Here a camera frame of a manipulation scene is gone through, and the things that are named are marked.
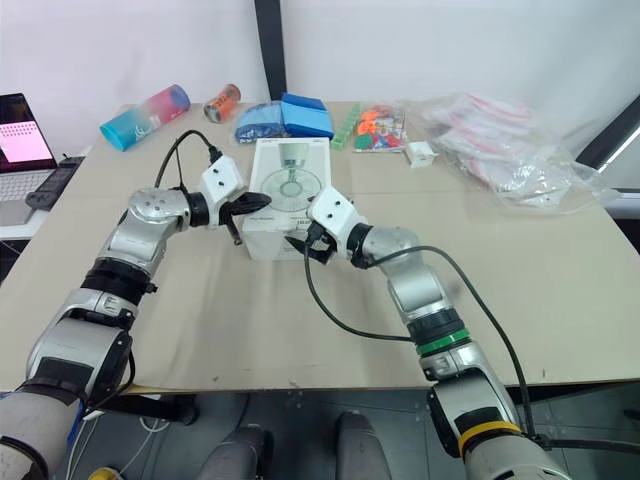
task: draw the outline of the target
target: green ring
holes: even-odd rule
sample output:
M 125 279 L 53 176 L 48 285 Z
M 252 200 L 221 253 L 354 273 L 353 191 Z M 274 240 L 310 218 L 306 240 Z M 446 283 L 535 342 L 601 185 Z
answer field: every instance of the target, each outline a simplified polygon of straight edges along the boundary
M 451 335 L 447 335 L 446 337 L 442 337 L 438 340 L 434 340 L 433 342 L 420 345 L 416 348 L 416 352 L 418 352 L 418 355 L 424 355 L 426 353 L 431 353 L 434 350 L 444 348 L 448 345 L 451 345 L 452 343 L 457 342 L 458 340 L 463 340 L 465 338 L 469 338 L 469 330 L 463 328 L 462 330 L 453 332 Z

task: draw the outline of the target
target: colorful toy pieces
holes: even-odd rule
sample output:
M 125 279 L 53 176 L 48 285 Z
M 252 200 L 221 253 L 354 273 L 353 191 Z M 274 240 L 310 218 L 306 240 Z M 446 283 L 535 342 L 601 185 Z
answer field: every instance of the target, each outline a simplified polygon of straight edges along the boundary
M 362 111 L 356 125 L 355 151 L 402 151 L 406 143 L 402 109 L 375 105 Z

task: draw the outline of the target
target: orange can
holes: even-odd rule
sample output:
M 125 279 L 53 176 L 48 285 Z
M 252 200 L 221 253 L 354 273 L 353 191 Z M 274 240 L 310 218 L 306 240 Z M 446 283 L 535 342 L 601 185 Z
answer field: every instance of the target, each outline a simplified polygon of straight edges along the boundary
M 233 83 L 222 89 L 218 96 L 204 104 L 204 114 L 213 123 L 226 122 L 240 101 L 240 89 Z

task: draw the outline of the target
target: laptop screen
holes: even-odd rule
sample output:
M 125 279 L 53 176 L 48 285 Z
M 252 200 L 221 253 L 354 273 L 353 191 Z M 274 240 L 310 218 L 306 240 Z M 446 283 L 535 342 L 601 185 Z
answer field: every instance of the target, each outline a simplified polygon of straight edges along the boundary
M 0 96 L 0 173 L 55 167 L 24 95 Z

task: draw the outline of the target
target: beige tabletop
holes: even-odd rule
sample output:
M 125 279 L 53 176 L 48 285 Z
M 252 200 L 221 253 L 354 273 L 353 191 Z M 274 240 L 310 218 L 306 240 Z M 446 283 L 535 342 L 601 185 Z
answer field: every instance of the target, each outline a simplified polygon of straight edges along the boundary
M 332 104 L 339 125 L 349 104 Z M 121 153 L 96 144 L 0 288 L 0 391 L 24 377 L 31 346 L 77 288 L 130 194 L 153 184 L 173 140 L 201 130 L 247 175 L 252 146 L 232 126 L 190 112 Z M 180 147 L 185 181 L 207 166 L 197 138 Z M 374 225 L 414 230 L 467 271 L 514 343 L 532 384 L 640 377 L 640 257 L 606 212 L 506 214 L 491 194 L 440 162 L 410 169 L 402 154 L 332 151 L 332 179 Z M 176 181 L 173 162 L 164 185 Z M 426 256 L 499 377 L 506 350 L 451 269 Z M 317 289 L 350 325 L 405 334 L 377 271 L 335 259 L 312 267 Z M 255 262 L 226 229 L 173 237 L 132 329 L 136 384 L 148 391 L 393 388 L 427 384 L 410 344 L 352 336 L 313 303 L 302 261 Z

